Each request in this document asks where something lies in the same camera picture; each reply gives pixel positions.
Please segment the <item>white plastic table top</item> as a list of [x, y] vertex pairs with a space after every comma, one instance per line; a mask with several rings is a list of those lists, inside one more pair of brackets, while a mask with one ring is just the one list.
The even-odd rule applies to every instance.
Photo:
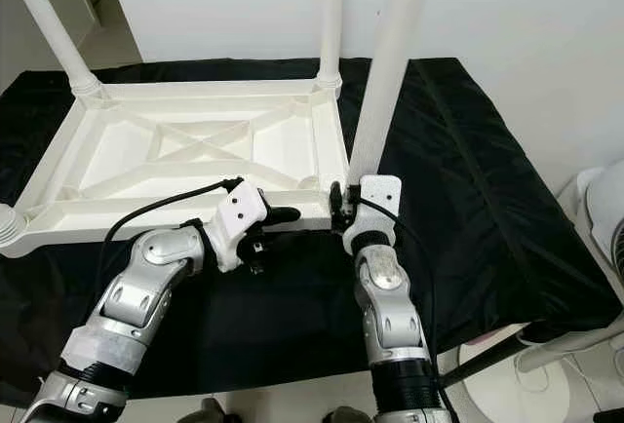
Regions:
[[0, 252], [116, 240], [187, 219], [209, 221], [222, 179], [241, 177], [285, 230], [327, 230], [332, 182], [347, 177], [337, 94], [312, 79], [106, 84], [75, 99], [23, 186], [25, 232]]

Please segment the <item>black table cloth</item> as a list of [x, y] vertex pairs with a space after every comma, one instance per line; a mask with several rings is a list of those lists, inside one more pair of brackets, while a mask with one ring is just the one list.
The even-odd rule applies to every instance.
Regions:
[[[458, 58], [407, 66], [380, 172], [403, 183], [400, 258], [436, 306], [441, 351], [512, 324], [540, 338], [602, 328], [621, 304], [503, 116]], [[122, 268], [108, 244], [1, 258], [0, 400], [28, 406], [71, 331]], [[367, 368], [346, 252], [330, 232], [275, 233], [275, 258], [182, 282], [131, 380], [133, 398], [277, 386]]]

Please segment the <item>grey left robot foot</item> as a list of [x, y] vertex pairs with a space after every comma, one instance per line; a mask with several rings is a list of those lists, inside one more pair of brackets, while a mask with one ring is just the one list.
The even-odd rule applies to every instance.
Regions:
[[237, 414], [227, 413], [215, 398], [205, 398], [201, 408], [179, 418], [177, 423], [240, 423]]

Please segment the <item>grey robot foot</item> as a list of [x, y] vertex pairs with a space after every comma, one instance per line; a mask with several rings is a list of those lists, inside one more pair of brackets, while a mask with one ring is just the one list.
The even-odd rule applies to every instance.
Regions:
[[227, 413], [215, 398], [205, 398], [201, 408], [179, 418], [177, 423], [240, 423], [237, 414]]
[[373, 423], [373, 420], [365, 411], [343, 405], [332, 409], [322, 423]]

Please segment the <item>grey right robot foot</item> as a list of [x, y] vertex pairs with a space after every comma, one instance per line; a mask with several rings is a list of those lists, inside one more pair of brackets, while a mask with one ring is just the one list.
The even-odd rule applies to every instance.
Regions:
[[322, 423], [373, 423], [373, 420], [365, 411], [343, 405], [332, 409]]

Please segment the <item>pink under cloth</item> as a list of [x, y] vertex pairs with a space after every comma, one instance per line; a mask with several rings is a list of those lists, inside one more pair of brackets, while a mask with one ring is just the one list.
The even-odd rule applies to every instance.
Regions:
[[491, 346], [491, 344], [503, 341], [503, 339], [509, 337], [509, 335], [516, 334], [517, 332], [519, 332], [519, 330], [525, 328], [525, 326], [526, 324], [512, 324], [500, 327], [499, 329], [491, 330], [490, 332], [477, 335], [477, 337], [469, 339], [469, 341], [463, 342], [462, 346]]

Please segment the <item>black metal table leg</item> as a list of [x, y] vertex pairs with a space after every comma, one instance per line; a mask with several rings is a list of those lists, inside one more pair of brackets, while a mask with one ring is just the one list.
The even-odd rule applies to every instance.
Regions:
[[477, 355], [468, 358], [467, 352], [459, 351], [458, 365], [449, 372], [442, 374], [442, 387], [448, 389], [454, 384], [462, 382], [465, 378], [472, 377], [473, 374], [480, 373], [492, 365], [500, 364], [500, 362], [507, 361], [508, 358], [525, 351], [531, 346], [531, 343], [526, 341], [526, 335], [523, 327], [517, 332], [509, 332], [504, 335], [497, 332], [492, 334], [491, 338], [500, 337], [499, 341], [481, 349]]

